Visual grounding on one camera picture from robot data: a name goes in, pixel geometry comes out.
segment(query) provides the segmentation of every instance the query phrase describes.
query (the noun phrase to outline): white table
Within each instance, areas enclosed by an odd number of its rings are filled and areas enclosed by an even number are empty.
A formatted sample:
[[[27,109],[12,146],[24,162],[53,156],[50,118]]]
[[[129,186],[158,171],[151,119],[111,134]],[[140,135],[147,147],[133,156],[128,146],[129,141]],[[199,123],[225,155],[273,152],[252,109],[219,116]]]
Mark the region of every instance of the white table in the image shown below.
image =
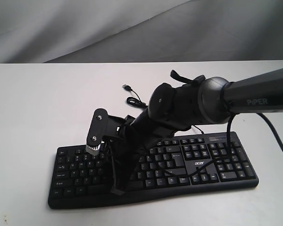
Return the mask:
[[[181,85],[169,77],[172,69],[190,78],[204,74],[237,81],[279,68],[283,61],[0,65],[0,225],[283,226],[283,154],[255,114],[237,116],[232,126],[258,174],[255,189],[99,209],[47,205],[57,148],[85,143],[95,109],[123,117],[141,112],[125,104],[129,93],[123,84],[147,102],[162,82]],[[283,140],[283,113],[267,116]],[[211,133],[226,126],[201,128]]]

